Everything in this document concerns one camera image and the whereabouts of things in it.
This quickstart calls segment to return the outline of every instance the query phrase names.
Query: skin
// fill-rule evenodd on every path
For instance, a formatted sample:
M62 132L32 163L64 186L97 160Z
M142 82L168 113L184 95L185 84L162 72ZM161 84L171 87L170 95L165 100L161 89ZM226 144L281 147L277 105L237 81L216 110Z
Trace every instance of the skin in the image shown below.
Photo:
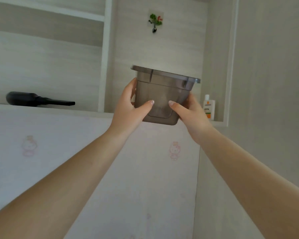
M0 238L63 238L153 101L134 108L124 89L109 129L0 211ZM299 188L212 127L190 95L169 102L266 239L299 238Z

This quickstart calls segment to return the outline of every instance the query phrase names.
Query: gray plastic bin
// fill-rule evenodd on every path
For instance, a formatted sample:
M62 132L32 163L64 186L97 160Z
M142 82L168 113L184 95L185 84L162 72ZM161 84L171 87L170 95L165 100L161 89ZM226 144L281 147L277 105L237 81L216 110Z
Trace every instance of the gray plastic bin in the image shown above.
M138 108L149 100L154 100L154 106L144 122L175 125L179 116L168 105L168 101L183 104L195 83L200 79L177 75L155 69L133 65L137 71L135 107Z

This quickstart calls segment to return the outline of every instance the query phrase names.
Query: forearm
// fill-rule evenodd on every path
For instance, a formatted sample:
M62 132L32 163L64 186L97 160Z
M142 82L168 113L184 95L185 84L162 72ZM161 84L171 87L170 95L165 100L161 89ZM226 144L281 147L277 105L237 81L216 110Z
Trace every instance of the forearm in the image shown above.
M299 188L214 128L200 145L265 238L299 238Z
M63 238L126 141L106 132L0 211L0 238Z

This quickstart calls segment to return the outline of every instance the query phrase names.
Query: black hair dryer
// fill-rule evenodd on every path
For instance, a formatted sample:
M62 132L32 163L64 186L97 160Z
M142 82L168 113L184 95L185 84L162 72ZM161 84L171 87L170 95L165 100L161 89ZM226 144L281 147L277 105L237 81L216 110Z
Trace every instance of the black hair dryer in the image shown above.
M6 95L7 102L16 106L63 105L73 106L74 101L59 101L41 97L34 93L11 91Z

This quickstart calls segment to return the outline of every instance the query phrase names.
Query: bottle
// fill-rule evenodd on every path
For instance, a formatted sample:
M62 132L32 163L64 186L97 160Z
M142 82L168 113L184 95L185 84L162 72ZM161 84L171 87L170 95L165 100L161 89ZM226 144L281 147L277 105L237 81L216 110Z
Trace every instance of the bottle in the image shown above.
M73 106L74 101L59 101L38 96L34 93L11 91L6 95L6 100L10 105L16 106L38 106L38 105L64 105Z
M214 116L215 116L215 101L209 100L209 95L205 95L203 109L204 109L204 112L206 113L208 119L213 121Z

